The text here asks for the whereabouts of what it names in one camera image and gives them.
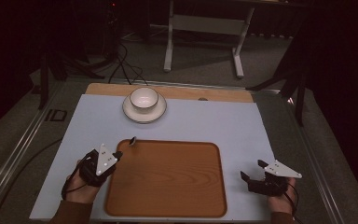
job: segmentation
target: dark background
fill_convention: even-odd
[[[47,40],[49,46],[80,59],[84,59],[86,47],[101,47],[98,45],[101,41],[82,38],[79,34],[90,22],[104,23],[100,12],[105,8],[96,7],[87,12],[84,8],[92,7],[81,7],[89,6],[90,2],[0,1],[0,118],[33,87],[28,76],[39,68]],[[119,18],[145,37],[149,22],[167,23],[168,1],[126,2]],[[182,2],[178,10],[193,8],[191,1]],[[358,180],[358,1],[316,1],[314,5],[321,8],[311,10],[307,19],[308,14],[302,10],[260,7],[255,11],[249,32],[264,34],[265,38],[297,34],[282,59],[281,69],[308,68],[307,87],[313,90]],[[230,8],[230,4],[205,7],[208,10],[200,8],[196,11],[206,15],[218,11],[222,16],[243,16],[241,10]],[[102,34],[101,27],[92,32]]]

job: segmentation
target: wooden tray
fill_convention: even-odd
[[[213,143],[137,140],[112,174],[105,210],[118,217],[222,217],[227,211]]]

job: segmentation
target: white saucer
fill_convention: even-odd
[[[124,114],[129,118],[138,123],[150,123],[161,117],[165,109],[167,108],[167,102],[164,97],[158,94],[158,101],[156,106],[147,114],[139,112],[130,101],[130,96],[127,96],[123,102]]]

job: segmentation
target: cable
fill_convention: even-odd
[[[290,204],[292,205],[293,207],[293,213],[292,213],[292,216],[295,218],[295,221],[297,221],[298,223],[300,224],[303,224],[303,222],[296,216],[296,210],[297,210],[297,207],[298,207],[298,203],[300,201],[300,195],[298,194],[298,191],[297,189],[295,188],[295,186],[287,183],[294,191],[295,191],[295,194],[296,194],[296,204],[293,202],[293,200],[289,197],[289,195],[287,195],[287,193],[285,192],[284,193],[284,196],[286,196],[286,198],[289,200]]]
[[[84,185],[82,185],[82,186],[80,186],[80,187],[78,187],[78,188],[68,189],[68,186],[69,186],[69,184],[71,183],[71,180],[74,178],[76,172],[79,170],[80,165],[82,165],[83,162],[84,162],[87,158],[90,157],[90,155],[91,155],[91,152],[87,153],[86,156],[84,156],[83,159],[81,159],[80,162],[77,163],[75,170],[71,173],[71,175],[69,176],[69,178],[67,178],[66,181],[65,181],[65,183],[63,184],[62,190],[61,190],[61,196],[62,196],[62,198],[63,198],[64,200],[66,199],[66,194],[67,194],[67,193],[70,193],[70,192],[73,192],[73,191],[75,191],[75,190],[81,189],[81,188],[83,188],[83,187],[85,187],[85,186],[88,185],[88,183],[86,183],[86,184],[84,184]]]
[[[31,163],[31,161],[34,160],[34,158],[36,158],[40,153],[42,153],[43,151],[45,151],[46,149],[48,149],[49,147],[54,146],[55,144],[57,144],[58,142],[60,142],[62,140],[62,138],[57,139],[56,141],[48,144],[47,146],[43,147],[42,149],[40,149],[38,152],[36,152],[33,157],[31,157],[23,166],[22,168],[19,170],[19,172],[16,174],[16,176],[13,178],[13,181],[11,182],[11,184],[9,185],[7,192],[5,193],[4,197],[2,198],[2,201],[0,202],[0,210],[7,198],[7,195],[10,193],[10,191],[12,190],[14,184],[16,183],[17,179],[19,178],[20,174],[25,170],[25,168]]]
[[[125,50],[125,53],[124,53],[124,56],[123,56],[123,57],[121,57],[121,56],[119,56],[119,55],[117,56],[118,65],[117,65],[117,67],[115,68],[115,70],[112,72],[112,75],[109,77],[108,83],[110,83],[110,82],[112,81],[112,78],[115,76],[117,70],[121,67],[121,70],[123,71],[123,75],[124,75],[124,77],[127,79],[127,82],[128,82],[130,85],[132,85],[132,83],[135,82],[138,77],[140,77],[141,80],[146,84],[146,86],[148,86],[147,81],[144,79],[144,77],[142,77],[142,73],[143,73],[144,70],[143,70],[141,67],[133,66],[133,65],[129,64],[129,63],[126,61],[126,58],[127,58],[127,55],[128,55],[128,49],[127,49],[123,44],[121,44],[121,43],[120,43],[120,46]],[[124,65],[127,65],[127,66],[130,68],[130,70],[131,70],[134,74],[136,74],[135,78],[134,78],[132,81],[130,81],[130,78],[129,78],[127,72],[126,72],[126,69],[124,68]]]

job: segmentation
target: metal stand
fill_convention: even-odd
[[[296,110],[295,116],[298,122],[298,125],[303,126],[302,122],[302,111],[304,105],[304,94],[305,94],[305,84],[307,80],[308,69],[296,69],[292,71],[288,71],[283,74],[279,74],[276,77],[268,79],[267,81],[253,86],[246,88],[247,91],[261,91],[262,89],[268,87],[269,85],[276,83],[278,81],[286,79],[280,94],[283,98],[290,98],[293,93],[297,89],[297,98],[296,98]]]
[[[98,79],[104,78],[93,73],[88,69],[88,67],[81,65],[68,56],[51,49],[47,49],[47,52],[42,55],[40,64],[40,104],[38,109],[42,109],[48,101],[48,70],[50,69],[52,75],[57,80],[66,80],[68,75],[65,71],[65,63],[72,66],[87,77]]]
[[[173,13],[173,0],[171,0],[170,17],[168,21],[168,44],[165,53],[164,71],[171,71],[173,50],[172,32],[173,29],[175,29],[224,35],[238,35],[240,37],[240,41],[237,47],[232,50],[232,55],[237,77],[243,77],[240,52],[254,11],[254,7],[251,7],[248,10],[245,21],[178,15]]]

